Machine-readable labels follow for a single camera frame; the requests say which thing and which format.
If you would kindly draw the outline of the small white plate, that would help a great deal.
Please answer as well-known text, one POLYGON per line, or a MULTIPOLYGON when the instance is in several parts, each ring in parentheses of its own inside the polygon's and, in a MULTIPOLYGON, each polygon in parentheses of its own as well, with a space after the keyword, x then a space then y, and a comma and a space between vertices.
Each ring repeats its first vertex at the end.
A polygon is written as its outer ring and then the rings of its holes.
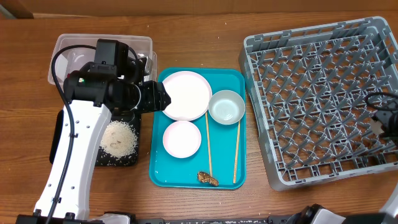
POLYGON ((184 159, 194 155, 201 146, 201 132, 189 121, 176 121, 167 127, 162 141, 171 156, 184 159))

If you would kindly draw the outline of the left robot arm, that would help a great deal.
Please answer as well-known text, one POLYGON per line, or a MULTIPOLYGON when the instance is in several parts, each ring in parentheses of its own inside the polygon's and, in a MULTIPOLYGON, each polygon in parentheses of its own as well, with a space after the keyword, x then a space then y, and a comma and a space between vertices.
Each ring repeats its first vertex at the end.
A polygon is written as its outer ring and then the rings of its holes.
POLYGON ((89 199, 98 149, 113 111, 142 114, 163 111, 171 103, 162 83, 144 81, 135 51, 117 40, 98 39, 95 58, 60 82, 55 64, 72 46, 60 49, 51 74, 64 107, 52 169, 31 215, 17 223, 89 223, 89 199))

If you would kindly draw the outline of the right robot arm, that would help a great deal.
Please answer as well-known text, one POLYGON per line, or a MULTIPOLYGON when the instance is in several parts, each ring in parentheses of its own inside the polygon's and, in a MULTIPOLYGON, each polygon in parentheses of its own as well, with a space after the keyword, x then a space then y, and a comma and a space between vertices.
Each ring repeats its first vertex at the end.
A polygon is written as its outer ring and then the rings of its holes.
MULTIPOLYGON (((364 97, 368 107, 376 110, 371 129, 379 131, 381 139, 397 144, 397 95, 375 92, 364 97)), ((349 215, 343 217, 314 204, 292 215, 286 224, 397 224, 397 189, 377 213, 349 215)))

